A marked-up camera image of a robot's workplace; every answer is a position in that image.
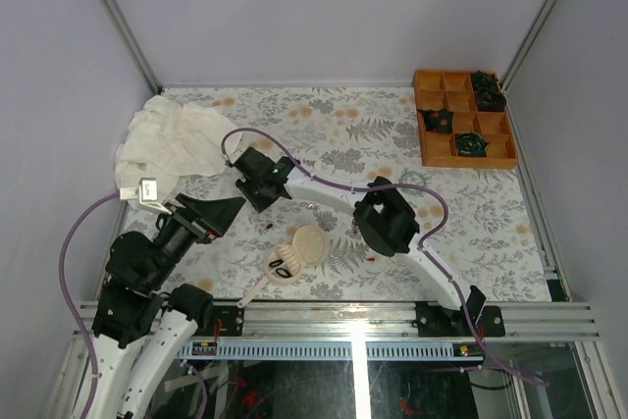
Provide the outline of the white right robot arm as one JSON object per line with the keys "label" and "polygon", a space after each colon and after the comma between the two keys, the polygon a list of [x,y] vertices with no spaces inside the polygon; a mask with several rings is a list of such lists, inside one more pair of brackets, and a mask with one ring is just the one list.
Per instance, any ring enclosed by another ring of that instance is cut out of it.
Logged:
{"label": "white right robot arm", "polygon": [[278,161],[249,147],[232,166],[241,178],[236,186],[259,212],[278,199],[307,200],[350,215],[365,243],[375,252],[401,261],[413,270],[445,310],[449,327],[469,335],[483,321],[486,297],[445,263],[428,242],[415,211],[394,184],[378,177],[351,183],[317,176],[287,156]]}

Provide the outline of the beige round jewelry case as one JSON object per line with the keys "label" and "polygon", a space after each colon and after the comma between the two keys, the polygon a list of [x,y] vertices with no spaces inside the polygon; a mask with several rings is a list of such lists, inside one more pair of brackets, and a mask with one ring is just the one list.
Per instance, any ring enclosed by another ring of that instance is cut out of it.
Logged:
{"label": "beige round jewelry case", "polygon": [[291,243],[273,246],[265,256],[263,276],[236,306],[244,308],[266,285],[295,285],[306,269],[320,265],[328,255],[329,242],[325,232],[313,225],[302,226],[293,234]]}

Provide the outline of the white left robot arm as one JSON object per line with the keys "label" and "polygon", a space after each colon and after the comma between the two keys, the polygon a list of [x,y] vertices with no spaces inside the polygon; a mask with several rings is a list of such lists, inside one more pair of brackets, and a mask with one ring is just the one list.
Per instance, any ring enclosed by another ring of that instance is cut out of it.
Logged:
{"label": "white left robot arm", "polygon": [[182,284],[164,294],[161,287],[194,245],[226,234],[245,200],[176,200],[158,216],[154,238],[127,232],[110,248],[109,279],[91,327],[97,370],[81,388],[76,418],[142,417],[178,351],[214,326],[208,291]]}

